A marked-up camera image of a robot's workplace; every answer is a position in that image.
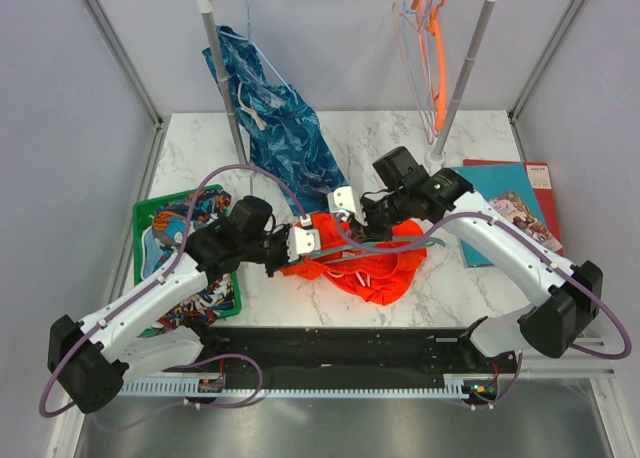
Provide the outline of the teal plastic hanger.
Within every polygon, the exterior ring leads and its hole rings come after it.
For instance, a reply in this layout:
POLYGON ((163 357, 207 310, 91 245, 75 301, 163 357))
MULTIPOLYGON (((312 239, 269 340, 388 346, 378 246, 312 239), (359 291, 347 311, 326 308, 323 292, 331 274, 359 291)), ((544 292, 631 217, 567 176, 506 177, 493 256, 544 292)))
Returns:
POLYGON ((305 260, 325 261, 326 263, 339 263, 355 259, 364 259, 371 256, 380 255, 379 249, 394 249, 394 253, 399 248, 407 247, 408 251, 427 250, 433 247, 446 247, 446 242, 441 238, 428 238, 423 242, 419 241, 419 236, 396 237, 390 242, 366 242, 359 247, 349 244, 337 247, 314 251, 304 256, 305 260))

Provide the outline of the orange shorts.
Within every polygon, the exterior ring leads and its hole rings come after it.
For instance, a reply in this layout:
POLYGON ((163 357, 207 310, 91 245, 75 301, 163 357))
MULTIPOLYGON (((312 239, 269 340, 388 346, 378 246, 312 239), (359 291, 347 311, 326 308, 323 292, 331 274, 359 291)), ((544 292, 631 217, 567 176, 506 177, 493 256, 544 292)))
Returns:
POLYGON ((281 273, 306 280, 323 276, 337 288, 365 302, 387 306, 398 301, 428 256, 424 248, 393 254, 368 254, 351 249, 340 237, 331 215, 314 213, 311 220, 320 232, 321 254, 305 257, 281 273))

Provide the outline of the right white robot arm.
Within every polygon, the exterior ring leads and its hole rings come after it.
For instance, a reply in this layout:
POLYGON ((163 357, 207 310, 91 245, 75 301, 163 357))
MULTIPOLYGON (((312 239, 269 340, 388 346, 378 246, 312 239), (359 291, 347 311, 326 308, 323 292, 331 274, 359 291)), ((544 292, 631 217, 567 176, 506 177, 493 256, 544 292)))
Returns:
POLYGON ((559 358, 596 318, 603 272, 593 262, 576 265, 548 250, 495 211, 456 171, 429 174, 408 149, 399 146, 374 162, 388 189, 378 200, 360 203, 366 237, 386 241, 394 226, 427 220, 480 252, 505 273, 528 299, 528 306, 494 318, 481 318, 463 334, 458 359, 477 372, 495 356, 532 348, 559 358))

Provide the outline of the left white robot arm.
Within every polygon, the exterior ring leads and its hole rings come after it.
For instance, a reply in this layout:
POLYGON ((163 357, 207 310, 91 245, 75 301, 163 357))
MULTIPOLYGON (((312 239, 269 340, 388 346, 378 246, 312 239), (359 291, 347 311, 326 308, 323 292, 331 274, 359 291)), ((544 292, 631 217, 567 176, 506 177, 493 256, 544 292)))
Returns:
POLYGON ((239 200, 228 215, 183 240, 179 251, 129 293, 79 321, 64 315, 50 327, 47 366, 73 406, 94 413, 138 378, 192 365, 208 371, 219 347, 190 328, 152 339, 141 333, 167 311, 242 263, 264 266, 267 275, 297 263, 320 246, 308 219, 274 233, 265 227, 271 206, 255 196, 239 200))

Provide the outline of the blue patterned shorts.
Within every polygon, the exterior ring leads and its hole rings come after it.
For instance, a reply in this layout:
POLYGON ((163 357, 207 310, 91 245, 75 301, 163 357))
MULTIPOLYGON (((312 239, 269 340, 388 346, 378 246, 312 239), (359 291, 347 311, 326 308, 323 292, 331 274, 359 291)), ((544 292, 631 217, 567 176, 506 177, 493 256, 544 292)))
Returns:
POLYGON ((248 133, 250 161, 279 178, 292 192, 296 213, 326 212, 327 195, 347 180, 322 135, 316 112, 295 87, 278 77, 270 82, 260 49, 229 26, 217 28, 231 100, 248 133))

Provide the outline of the orange plastic hanger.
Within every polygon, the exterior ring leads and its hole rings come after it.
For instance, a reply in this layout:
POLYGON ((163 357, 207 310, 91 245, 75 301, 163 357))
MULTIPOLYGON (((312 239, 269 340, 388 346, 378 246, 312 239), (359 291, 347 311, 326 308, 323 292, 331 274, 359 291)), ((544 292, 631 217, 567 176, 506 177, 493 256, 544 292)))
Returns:
POLYGON ((434 106, 433 130, 439 132, 445 122, 447 112, 447 67, 443 36, 439 15, 447 0, 413 0, 410 9, 415 13, 421 59, 425 65, 426 78, 430 82, 429 91, 434 106), (430 79, 428 65, 428 38, 434 40, 436 47, 437 78, 430 79))

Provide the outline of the teal folder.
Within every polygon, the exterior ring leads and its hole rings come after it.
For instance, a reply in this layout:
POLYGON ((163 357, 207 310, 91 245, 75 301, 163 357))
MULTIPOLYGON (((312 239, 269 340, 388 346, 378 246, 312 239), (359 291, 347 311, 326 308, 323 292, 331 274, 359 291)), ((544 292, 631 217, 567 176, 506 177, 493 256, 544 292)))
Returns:
POLYGON ((473 191, 455 202, 458 217, 444 230, 454 235, 466 266, 492 264, 510 277, 526 275, 535 255, 553 238, 525 167, 519 163, 452 169, 473 191))

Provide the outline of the red book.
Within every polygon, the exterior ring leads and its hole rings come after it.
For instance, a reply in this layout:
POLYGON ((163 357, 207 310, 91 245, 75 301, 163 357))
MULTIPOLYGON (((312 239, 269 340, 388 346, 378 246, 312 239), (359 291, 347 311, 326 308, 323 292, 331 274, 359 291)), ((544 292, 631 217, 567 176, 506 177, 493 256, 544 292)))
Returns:
POLYGON ((551 178, 545 162, 465 159, 458 171, 488 202, 505 192, 515 192, 561 243, 551 178))

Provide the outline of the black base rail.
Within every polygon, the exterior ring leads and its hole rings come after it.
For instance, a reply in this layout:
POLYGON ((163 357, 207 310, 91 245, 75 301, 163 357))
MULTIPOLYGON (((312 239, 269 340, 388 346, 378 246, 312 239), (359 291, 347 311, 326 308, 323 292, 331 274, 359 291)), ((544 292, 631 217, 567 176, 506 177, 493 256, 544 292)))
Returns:
POLYGON ((214 327, 204 332, 196 370, 232 385, 301 388, 435 388, 445 376, 505 376, 514 352, 486 358, 461 328, 214 327))

